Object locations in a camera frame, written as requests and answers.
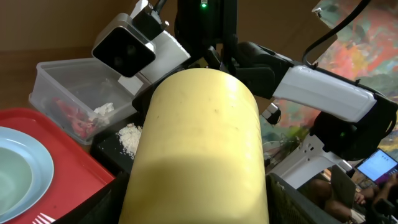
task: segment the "light blue plate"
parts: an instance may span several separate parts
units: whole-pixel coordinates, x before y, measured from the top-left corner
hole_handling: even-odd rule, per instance
[[[0,127],[0,147],[21,155],[32,169],[32,185],[18,206],[0,216],[4,223],[33,206],[50,187],[54,163],[48,150],[38,140],[10,128]]]

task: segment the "cardboard wall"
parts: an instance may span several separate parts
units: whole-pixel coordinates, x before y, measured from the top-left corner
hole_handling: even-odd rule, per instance
[[[93,45],[96,35],[132,0],[1,0],[0,51]]]
[[[97,34],[137,0],[1,0],[0,51],[92,46]],[[311,10],[317,0],[240,0],[239,41],[252,41],[301,60],[309,44],[329,28]],[[168,0],[161,17],[174,30],[177,0]],[[312,60],[334,41],[320,47]]]

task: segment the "clear plastic container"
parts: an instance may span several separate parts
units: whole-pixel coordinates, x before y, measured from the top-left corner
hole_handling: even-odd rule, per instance
[[[140,75],[137,76],[149,84]],[[81,144],[106,127],[136,112],[129,93],[118,79],[120,74],[95,58],[41,62],[29,101],[40,112]],[[113,110],[104,115],[95,112],[107,103]]]

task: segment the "white plastic casing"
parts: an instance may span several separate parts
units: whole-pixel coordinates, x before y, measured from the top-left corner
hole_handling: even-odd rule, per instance
[[[289,68],[274,97],[330,113],[348,122],[358,122],[376,103],[370,91],[303,65]]]

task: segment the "white powder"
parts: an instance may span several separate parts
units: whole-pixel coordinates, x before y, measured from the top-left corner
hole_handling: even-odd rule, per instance
[[[113,111],[113,103],[105,103],[104,105],[100,106],[99,108],[95,108],[94,113],[104,116],[105,114]],[[89,117],[90,121],[93,121],[96,118],[95,115],[91,114]],[[99,123],[101,126],[106,126],[109,124],[109,118],[100,118]]]
[[[104,105],[100,106],[99,108],[96,108],[94,110],[94,112],[104,116],[106,113],[109,113],[112,110],[114,110],[113,103],[105,103]]]
[[[123,153],[134,159],[137,152],[139,138],[141,137],[142,128],[138,128],[134,124],[128,124],[118,132],[119,141],[123,145]]]

